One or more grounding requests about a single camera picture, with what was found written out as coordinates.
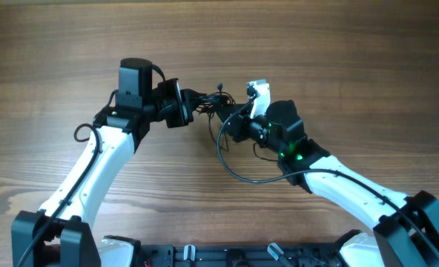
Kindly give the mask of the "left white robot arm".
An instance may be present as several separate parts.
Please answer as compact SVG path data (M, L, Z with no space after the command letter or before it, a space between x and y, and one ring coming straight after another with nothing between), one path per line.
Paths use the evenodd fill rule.
M147 59L120 62L119 85L85 128L90 136L62 184L38 211L21 211L11 227L15 266L137 266L141 243L110 236L96 243L94 220L114 178L135 154L153 122L186 126L206 95L177 79L154 86L161 69Z

